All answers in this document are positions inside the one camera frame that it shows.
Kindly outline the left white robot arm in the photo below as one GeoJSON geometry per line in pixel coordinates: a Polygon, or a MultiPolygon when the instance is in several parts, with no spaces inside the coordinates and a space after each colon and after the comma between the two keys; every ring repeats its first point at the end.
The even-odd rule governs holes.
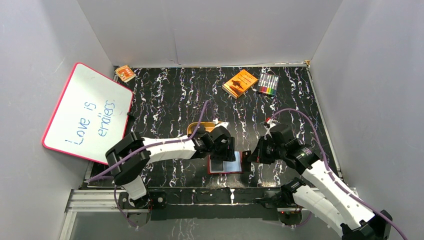
{"type": "Polygon", "coordinates": [[[106,154],[116,186],[128,193],[128,199],[137,208],[149,203],[147,187],[141,177],[146,165],[171,159],[203,159],[235,162],[234,137],[222,122],[211,130],[200,124],[192,133],[175,138],[148,138],[138,132],[126,135],[106,154]]]}

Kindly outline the red card holder wallet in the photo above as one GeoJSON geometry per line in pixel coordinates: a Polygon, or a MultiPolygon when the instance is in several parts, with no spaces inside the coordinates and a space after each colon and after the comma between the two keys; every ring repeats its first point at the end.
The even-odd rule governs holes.
{"type": "MultiPolygon", "coordinates": [[[[239,174],[242,173],[242,167],[241,167],[241,151],[236,151],[235,152],[235,159],[236,161],[234,162],[229,162],[229,161],[224,161],[224,170],[223,172],[219,172],[219,173],[213,173],[213,174],[239,174]]],[[[208,162],[208,173],[211,174],[209,172],[209,164],[210,164],[210,159],[208,162]]]]}

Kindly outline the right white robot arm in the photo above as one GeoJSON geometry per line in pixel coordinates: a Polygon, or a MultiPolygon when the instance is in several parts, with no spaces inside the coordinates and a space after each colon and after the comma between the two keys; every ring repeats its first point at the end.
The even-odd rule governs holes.
{"type": "Polygon", "coordinates": [[[273,164],[282,160],[300,176],[280,187],[274,195],[255,199],[266,205],[284,204],[309,210],[333,229],[343,240],[387,240],[392,216],[376,212],[360,203],[358,196],[335,176],[309,144],[301,144],[292,130],[271,121],[266,134],[258,140],[249,162],[273,164]]]}

